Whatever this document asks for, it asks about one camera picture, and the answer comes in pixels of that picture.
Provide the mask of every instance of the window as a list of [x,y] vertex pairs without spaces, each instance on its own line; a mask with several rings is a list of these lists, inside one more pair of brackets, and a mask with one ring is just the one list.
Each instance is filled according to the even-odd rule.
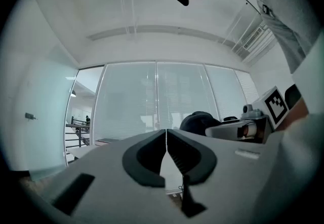
[[235,71],[235,73],[239,83],[242,86],[247,103],[252,104],[256,99],[259,98],[259,94],[250,74],[242,71]]
[[195,111],[239,119],[243,106],[257,98],[251,76],[242,71],[177,62],[109,64],[93,114],[93,138],[180,128]]
[[206,65],[206,70],[221,119],[229,116],[240,119],[247,102],[234,70],[210,65]]
[[179,128],[195,111],[218,119],[211,86],[203,65],[157,63],[158,112],[161,129]]
[[107,65],[93,118],[94,139],[124,139],[154,130],[155,63]]

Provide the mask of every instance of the ceiling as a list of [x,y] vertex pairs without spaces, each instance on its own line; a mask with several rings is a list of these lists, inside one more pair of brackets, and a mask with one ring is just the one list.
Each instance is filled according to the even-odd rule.
[[246,39],[261,23],[256,10],[245,0],[190,0],[187,7],[176,0],[37,2],[54,33],[78,62],[97,39],[135,33],[137,28],[146,27],[153,32],[169,28],[170,33],[176,33],[174,28],[196,30],[200,35],[203,32],[236,43],[242,34],[245,33],[242,40]]
[[90,91],[88,88],[86,88],[85,86],[81,85],[78,81],[75,81],[73,90],[75,91],[76,96],[78,98],[82,98],[82,99],[94,99],[95,98],[95,94],[92,91]]
[[77,74],[76,81],[95,94],[102,70],[103,66],[80,70]]

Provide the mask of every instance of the white wall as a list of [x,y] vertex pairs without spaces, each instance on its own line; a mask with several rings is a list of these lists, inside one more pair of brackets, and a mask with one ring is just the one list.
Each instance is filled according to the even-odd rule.
[[277,86],[284,97],[285,91],[294,84],[285,55],[278,43],[250,68],[250,74],[260,96]]
[[48,55],[55,46],[60,47],[69,57],[70,55],[52,32],[36,0],[18,1],[1,40],[1,146],[9,168],[23,171],[28,170],[24,149],[25,136],[14,131],[19,123],[14,111],[17,110],[15,104],[20,88],[27,81],[26,75],[32,63]]
[[134,60],[177,60],[209,63],[248,71],[229,47],[192,36],[168,33],[117,35],[96,40],[81,67]]

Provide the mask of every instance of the desk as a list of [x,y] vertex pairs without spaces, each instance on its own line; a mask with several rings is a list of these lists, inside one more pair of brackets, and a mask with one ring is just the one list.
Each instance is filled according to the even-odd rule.
[[75,158],[81,158],[86,153],[90,152],[91,150],[97,148],[97,145],[87,145],[83,147],[76,147],[76,148],[67,148],[66,150],[73,155]]

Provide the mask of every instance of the black chair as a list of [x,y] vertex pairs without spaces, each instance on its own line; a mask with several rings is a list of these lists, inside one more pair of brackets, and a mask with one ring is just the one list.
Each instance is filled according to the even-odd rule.
[[181,122],[180,129],[198,134],[201,136],[206,136],[205,130],[210,127],[216,127],[222,123],[215,120],[213,116],[204,111],[195,111],[193,114],[184,118]]
[[297,101],[302,97],[297,86],[291,85],[285,92],[285,102],[288,106],[288,109],[291,109],[295,106]]

